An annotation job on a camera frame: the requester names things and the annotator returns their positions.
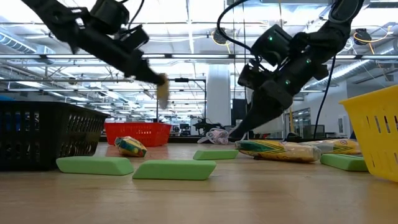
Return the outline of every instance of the wooden table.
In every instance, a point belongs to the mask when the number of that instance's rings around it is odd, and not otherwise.
[[[169,144],[145,159],[190,159],[197,149]],[[96,156],[117,156],[100,144]],[[131,159],[134,166],[144,159]],[[321,164],[219,161],[206,181],[132,180],[105,175],[0,172],[0,223],[398,222],[398,184]]]

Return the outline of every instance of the green foam block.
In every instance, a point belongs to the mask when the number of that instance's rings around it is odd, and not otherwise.
[[[215,168],[215,161],[149,160],[138,167],[132,178],[206,180]]]
[[[122,157],[72,156],[57,159],[57,165],[71,174],[126,175],[134,171],[130,160]]]
[[[238,150],[197,150],[193,159],[195,160],[215,160],[215,159],[235,159]]]
[[[368,171],[365,160],[358,156],[349,156],[341,154],[324,154],[320,162],[324,165],[336,167],[347,171]]]

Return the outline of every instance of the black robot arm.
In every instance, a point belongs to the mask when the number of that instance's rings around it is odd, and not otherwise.
[[[329,20],[317,32],[300,32],[291,37],[274,25],[262,34],[251,47],[251,53],[278,67],[270,72],[261,69],[258,60],[251,60],[251,64],[243,68],[238,83],[254,90],[252,108],[230,136],[242,136],[279,117],[311,78],[327,77],[324,63],[344,48],[352,20],[362,6],[363,0],[335,1]]]
[[[127,24],[129,11],[121,2],[97,0],[91,11],[85,7],[66,7],[57,0],[22,0],[51,30],[54,36],[69,44],[75,54],[83,49],[136,80],[163,85],[165,80],[148,66],[138,48],[149,37],[137,26],[121,30]]]

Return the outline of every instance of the red plastic bin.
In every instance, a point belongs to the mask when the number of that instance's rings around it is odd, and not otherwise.
[[[171,125],[162,123],[105,123],[108,144],[114,145],[118,137],[130,136],[140,141],[145,147],[167,144]]]

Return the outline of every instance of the cable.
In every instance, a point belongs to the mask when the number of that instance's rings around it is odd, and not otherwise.
[[[242,3],[242,13],[243,13],[243,43],[244,45],[246,45],[246,21],[245,21],[245,15],[244,15],[244,3]],[[244,63],[246,64],[246,49],[244,49]],[[244,87],[244,100],[246,101],[246,103],[248,102],[248,96],[246,95],[246,86]],[[246,110],[246,114],[248,113],[248,108],[247,106],[244,107],[244,109]],[[249,132],[244,133],[241,141],[246,137],[246,135],[248,136],[249,139]]]
[[[235,36],[235,8],[232,8],[232,31],[234,32],[234,37]],[[234,54],[236,54],[236,44],[234,43]],[[236,72],[238,71],[238,69],[236,69],[236,57],[234,57],[234,99],[236,98]]]
[[[228,53],[229,54],[231,54],[231,49],[229,49],[229,45],[230,45],[230,43],[225,43],[225,44],[219,44],[219,43],[217,43],[216,42],[216,40],[214,39],[214,31],[213,32],[211,32],[211,39],[213,40],[213,42],[216,44],[216,45],[220,45],[220,46],[226,46],[226,48],[227,48],[227,50],[228,50]]]
[[[315,128],[313,130],[313,138],[314,139],[317,138],[317,129],[318,129],[319,117],[321,115],[322,107],[323,107],[323,104],[325,102],[326,96],[328,94],[328,90],[329,90],[329,86],[330,86],[330,82],[331,82],[331,76],[333,74],[333,70],[335,69],[335,63],[336,63],[336,55],[333,57],[333,61],[331,63],[331,68],[330,68],[330,73],[329,73],[328,84],[326,86],[325,94],[323,95],[323,99],[322,99],[321,105],[319,106],[319,110],[318,110],[318,114],[317,114],[317,121],[315,122]]]
[[[244,2],[246,2],[246,1],[248,1],[248,0],[239,0],[239,1],[236,1],[236,2],[232,3],[230,6],[228,6],[228,7],[220,14],[219,18],[217,19],[217,30],[218,30],[218,32],[219,32],[225,39],[229,40],[230,42],[232,42],[232,43],[234,43],[234,44],[236,44],[236,45],[238,45],[238,46],[241,46],[241,47],[243,47],[243,48],[245,48],[245,49],[248,49],[248,50],[250,51],[250,53],[253,54],[252,49],[251,49],[249,46],[247,46],[246,44],[244,44],[244,43],[242,43],[242,42],[239,42],[239,41],[237,41],[237,40],[234,40],[234,39],[228,37],[228,36],[226,35],[226,33],[221,29],[221,26],[220,26],[221,20],[223,19],[223,17],[225,16],[225,14],[226,14],[228,11],[230,11],[232,8],[238,6],[239,4],[244,3]]]
[[[139,12],[140,12],[141,9],[142,9],[142,6],[144,5],[144,2],[145,2],[145,0],[141,0],[141,3],[140,3],[140,5],[139,5],[139,7],[138,7],[138,10],[137,10],[136,14],[135,14],[135,15],[131,18],[131,20],[129,21],[129,26],[127,27],[128,30],[131,29],[132,22],[134,22],[134,20],[135,20],[136,17],[138,16]]]
[[[390,32],[390,27],[388,27],[386,35],[384,37],[380,38],[380,39],[377,39],[377,40],[362,40],[362,39],[359,39],[359,38],[356,37],[356,34],[358,34],[357,32],[354,34],[354,38],[359,40],[359,41],[365,42],[365,43],[375,43],[375,42],[379,42],[380,40],[384,40],[389,35],[389,32]]]
[[[370,77],[372,77],[376,82],[378,82],[378,84],[380,84],[381,86],[383,86],[384,88],[386,87],[385,85],[383,85],[383,83],[381,83],[377,78],[375,78],[370,72],[369,70],[366,69],[366,67],[364,65],[362,65],[362,67],[365,69],[365,71],[370,75]]]
[[[373,47],[372,47],[372,43],[369,43],[369,48],[371,49],[372,54],[374,54],[374,50],[373,50]]]

